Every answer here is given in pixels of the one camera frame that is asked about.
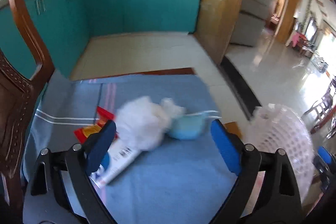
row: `red snack package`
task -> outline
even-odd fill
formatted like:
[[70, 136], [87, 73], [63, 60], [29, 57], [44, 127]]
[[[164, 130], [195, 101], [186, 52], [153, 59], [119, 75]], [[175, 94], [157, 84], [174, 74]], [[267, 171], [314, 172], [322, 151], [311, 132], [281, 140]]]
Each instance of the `red snack package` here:
[[83, 144], [91, 134], [98, 133], [108, 120], [114, 120], [114, 115], [112, 113], [99, 106], [97, 107], [97, 113], [99, 115], [99, 120], [96, 124], [82, 127], [74, 131], [74, 134], [81, 144]]

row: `wooden chair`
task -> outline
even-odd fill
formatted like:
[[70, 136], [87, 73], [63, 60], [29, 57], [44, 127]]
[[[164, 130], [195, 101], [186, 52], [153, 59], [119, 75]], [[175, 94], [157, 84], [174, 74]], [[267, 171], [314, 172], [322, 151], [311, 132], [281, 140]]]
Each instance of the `wooden chair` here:
[[20, 167], [25, 132], [32, 119], [36, 100], [53, 74], [54, 66], [29, 16], [25, 1], [9, 0], [9, 4], [17, 28], [37, 66], [34, 75], [27, 79], [11, 66], [0, 50], [0, 172], [6, 201], [22, 217]]

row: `black floor threshold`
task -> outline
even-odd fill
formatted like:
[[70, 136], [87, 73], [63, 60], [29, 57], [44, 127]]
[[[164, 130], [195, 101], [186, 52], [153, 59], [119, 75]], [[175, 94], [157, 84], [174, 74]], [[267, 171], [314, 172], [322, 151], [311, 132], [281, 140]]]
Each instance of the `black floor threshold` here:
[[246, 118], [250, 120], [253, 115], [253, 111], [256, 107], [261, 106], [261, 103], [254, 95], [245, 79], [227, 57], [224, 56], [219, 69], [230, 89], [236, 96]]

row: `white toothpaste box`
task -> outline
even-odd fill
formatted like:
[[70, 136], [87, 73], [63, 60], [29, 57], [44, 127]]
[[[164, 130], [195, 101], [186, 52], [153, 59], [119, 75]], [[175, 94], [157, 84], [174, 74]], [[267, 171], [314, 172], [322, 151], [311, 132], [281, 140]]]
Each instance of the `white toothpaste box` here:
[[125, 146], [120, 139], [116, 139], [108, 149], [99, 169], [91, 173], [91, 179], [102, 188], [112, 181], [122, 170], [129, 166], [141, 150], [133, 150]]

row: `silver bolt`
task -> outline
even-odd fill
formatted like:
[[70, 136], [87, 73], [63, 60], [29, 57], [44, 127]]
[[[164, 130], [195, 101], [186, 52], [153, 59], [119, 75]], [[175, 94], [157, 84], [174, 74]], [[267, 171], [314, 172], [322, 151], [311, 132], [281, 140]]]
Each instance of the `silver bolt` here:
[[48, 148], [43, 148], [43, 149], [41, 150], [41, 155], [46, 155], [48, 152], [49, 152], [49, 151], [48, 151]]
[[76, 144], [74, 144], [73, 147], [72, 147], [72, 149], [73, 149], [74, 151], [78, 151], [78, 150], [80, 150], [81, 148], [82, 148], [82, 145], [81, 145], [80, 143], [76, 143]]
[[278, 150], [278, 153], [279, 153], [280, 155], [282, 155], [282, 156], [286, 155], [286, 151], [283, 150], [282, 148], [280, 148], [280, 149]]
[[251, 144], [247, 144], [247, 145], [245, 145], [245, 149], [247, 150], [247, 151], [253, 151], [254, 150], [254, 146], [253, 145], [251, 145]]

